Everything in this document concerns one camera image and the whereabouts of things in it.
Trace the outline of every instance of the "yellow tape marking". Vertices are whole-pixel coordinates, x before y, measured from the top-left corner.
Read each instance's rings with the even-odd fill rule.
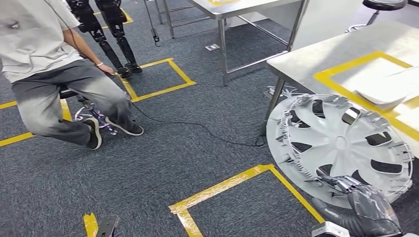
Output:
[[[148,67],[151,67],[151,66],[154,66],[154,65],[157,65],[157,64],[167,63],[170,60],[173,60],[173,58],[167,58],[167,59],[162,59],[162,60],[159,60],[159,61],[156,61],[156,62],[147,63],[147,64],[144,64],[144,65],[142,65],[140,67],[141,68],[148,68]]]
[[[185,81],[184,84],[181,85],[176,85],[167,89],[163,89],[163,90],[159,90],[150,94],[146,94],[146,95],[141,95],[138,96],[134,89],[132,88],[131,84],[128,82],[127,79],[122,78],[120,75],[118,75],[119,79],[121,80],[122,84],[124,85],[126,91],[128,92],[129,96],[131,97],[131,101],[134,102],[138,102],[141,100],[145,100],[157,95],[161,95],[161,94],[165,94],[168,92],[172,92],[175,90],[179,90],[191,85],[195,85],[196,82],[192,81],[173,61],[173,58],[167,58],[167,59],[163,59],[163,60],[159,60],[156,62],[152,62],[152,63],[147,63],[144,65],[140,65],[141,68],[148,68],[148,67],[152,67],[161,63],[169,63],[169,65],[176,71],[176,73]]]
[[[128,23],[131,23],[131,22],[134,22],[134,20],[128,15],[128,13],[125,10],[123,10],[122,8],[120,8],[120,9],[121,9],[122,13],[124,13],[125,16],[126,16],[126,22],[123,23],[124,25],[128,24]],[[102,14],[102,12],[100,12],[100,11],[93,13],[93,15],[100,15],[100,14]],[[102,26],[102,29],[104,29],[104,30],[107,29],[107,28],[109,28],[109,27],[108,26]]]
[[[307,200],[284,178],[278,170],[275,168],[273,164],[269,164],[269,169],[272,171],[272,173],[281,181],[284,186],[294,195],[294,197],[301,202],[301,204],[305,207],[305,209],[308,210],[308,212],[311,213],[311,215],[320,223],[323,223],[325,219],[314,209],[314,207],[307,202]]]
[[[367,110],[373,110],[376,111],[377,113],[381,114],[384,118],[386,118],[390,124],[394,127],[396,127],[397,129],[399,129],[400,131],[404,132],[406,135],[412,137],[413,139],[415,139],[416,141],[419,141],[419,131],[415,130],[414,128],[411,128],[410,126],[408,126],[407,124],[401,122],[400,120],[398,120],[396,117],[399,115],[397,112],[393,111],[393,110],[382,110],[380,108],[377,108],[375,105],[373,105],[370,101],[352,93],[351,91],[345,89],[344,87],[340,86],[338,83],[334,82],[330,77],[342,73],[344,71],[347,71],[349,69],[358,67],[362,64],[371,62],[375,59],[378,58],[383,58],[386,59],[396,65],[399,65],[403,68],[410,68],[412,67],[412,65],[407,64],[397,58],[394,58],[388,54],[385,54],[383,52],[374,52],[372,54],[368,54],[366,56],[354,59],[350,62],[338,65],[334,68],[330,68],[327,69],[325,71],[316,73],[314,75],[314,78],[319,80],[321,83],[323,83],[324,85],[328,86],[329,88],[331,88],[332,90],[336,91],[337,93],[341,94],[342,96],[347,97],[349,100],[355,102],[356,104],[364,107]],[[405,102],[404,104],[408,104],[408,106],[411,107],[416,107],[416,105],[419,104],[419,98],[414,98],[411,99],[407,102]]]
[[[135,99],[132,99],[131,101],[133,103],[135,103],[135,102],[138,102],[138,101],[141,101],[141,100],[145,100],[145,99],[148,99],[148,98],[157,96],[157,95],[161,95],[161,94],[165,94],[165,93],[172,92],[172,91],[175,91],[175,90],[179,90],[179,89],[182,89],[182,88],[191,86],[191,85],[194,85],[194,84],[187,84],[187,83],[185,83],[185,84],[182,84],[182,85],[177,85],[177,86],[170,87],[170,88],[167,88],[167,89],[164,89],[164,90],[159,90],[159,91],[156,91],[156,92],[147,94],[147,95],[139,96],[139,97],[137,97]]]
[[[0,104],[0,110],[8,108],[8,107],[15,106],[15,105],[17,105],[16,101],[10,101],[10,102],[4,103],[4,104]]]
[[[267,170],[270,170],[275,177],[281,181],[282,184],[294,195],[294,197],[310,212],[311,215],[320,223],[325,220],[323,217],[311,206],[309,202],[276,170],[273,164],[269,165],[257,165],[253,168],[250,168],[238,175],[235,175],[219,184],[216,184],[208,189],[205,189],[187,199],[180,201],[174,205],[169,206],[173,214],[177,214],[183,227],[185,228],[188,236],[190,237],[202,237],[198,226],[193,220],[192,216],[187,211],[188,208],[207,200],[210,197],[213,197],[227,189],[230,189],[248,179],[253,178],[254,176],[261,174]]]
[[[27,133],[24,133],[24,134],[21,134],[21,135],[18,135],[18,136],[7,138],[7,139],[4,139],[4,140],[0,141],[0,147],[9,145],[9,144],[12,144],[12,143],[15,143],[15,142],[20,142],[20,141],[23,141],[25,139],[31,138],[33,136],[34,136],[34,134],[32,134],[30,132],[27,132]]]
[[[189,237],[204,237],[187,209],[177,214]]]
[[[171,67],[177,72],[177,74],[179,74],[179,76],[181,78],[183,78],[183,80],[188,83],[188,84],[195,84],[195,82],[193,82],[181,69],[180,67],[178,67],[174,62],[173,59],[170,58],[169,59],[169,64],[171,65]]]
[[[67,121],[73,121],[73,118],[71,117],[70,109],[68,108],[67,100],[62,99],[60,100],[61,108],[63,110],[63,119]]]
[[[233,3],[233,2],[238,2],[238,1],[241,1],[241,0],[230,0],[230,1],[225,1],[225,2],[218,2],[216,0],[208,0],[208,1],[210,3],[212,3],[213,5],[222,6],[222,5],[230,4],[230,3]]]
[[[99,227],[97,225],[96,217],[93,213],[83,216],[84,228],[86,229],[87,237],[96,237]]]

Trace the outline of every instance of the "stool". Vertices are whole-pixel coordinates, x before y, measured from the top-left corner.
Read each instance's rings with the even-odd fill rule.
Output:
[[[370,18],[367,24],[353,25],[346,30],[346,32],[352,32],[359,30],[362,27],[369,26],[378,17],[380,11],[396,11],[402,9],[407,5],[408,0],[364,0],[362,4],[370,9],[376,10],[373,16]]]
[[[87,98],[75,93],[74,91],[68,89],[66,86],[60,87],[60,99],[67,99],[73,96],[76,96],[77,100],[83,104],[83,107],[79,109],[74,115],[74,121],[83,121],[86,118],[93,117],[99,121],[99,128],[107,129],[111,135],[118,134],[118,131],[105,121],[105,116],[94,108],[94,103],[91,103]]]

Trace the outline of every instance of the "white t-shirt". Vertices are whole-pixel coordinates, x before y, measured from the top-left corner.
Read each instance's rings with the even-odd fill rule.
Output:
[[[61,0],[1,0],[0,58],[11,82],[82,59],[63,30],[80,23]]]

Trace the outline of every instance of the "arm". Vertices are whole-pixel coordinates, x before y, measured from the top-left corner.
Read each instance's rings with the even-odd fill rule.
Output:
[[[57,15],[57,20],[63,31],[64,41],[73,48],[86,55],[93,63],[98,65],[98,68],[105,73],[114,75],[114,70],[104,65],[100,59],[93,53],[85,40],[72,28],[80,25],[80,22],[75,18],[71,11],[60,0],[45,0],[45,3],[52,8],[53,14]]]
[[[88,57],[100,70],[103,72],[114,75],[114,70],[105,64],[96,56],[96,54],[91,50],[89,45],[83,39],[80,34],[73,29],[63,30],[64,42],[71,45],[73,48],[77,49],[80,53]]]

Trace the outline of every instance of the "sneaker sole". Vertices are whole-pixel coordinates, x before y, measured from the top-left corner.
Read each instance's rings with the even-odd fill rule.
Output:
[[[90,150],[97,150],[102,146],[102,136],[99,132],[99,121],[97,119],[88,118],[86,120],[92,121],[94,123],[94,134],[97,137],[97,146],[95,148],[89,148]]]
[[[140,126],[140,125],[139,125],[139,126],[141,127],[141,129],[143,129],[143,132],[142,132],[142,133],[140,133],[140,134],[135,134],[135,133],[132,133],[132,132],[128,132],[127,130],[123,129],[121,126],[119,126],[119,125],[117,125],[117,124],[115,124],[115,123],[111,122],[111,121],[108,119],[108,117],[106,117],[106,118],[105,118],[105,121],[106,121],[108,124],[110,124],[110,125],[112,125],[112,126],[115,126],[115,127],[119,128],[120,130],[122,130],[124,133],[126,133],[126,134],[128,134],[128,135],[131,135],[131,136],[141,136],[141,135],[143,135],[143,134],[144,134],[144,129],[143,129],[143,127],[142,127],[142,126]]]

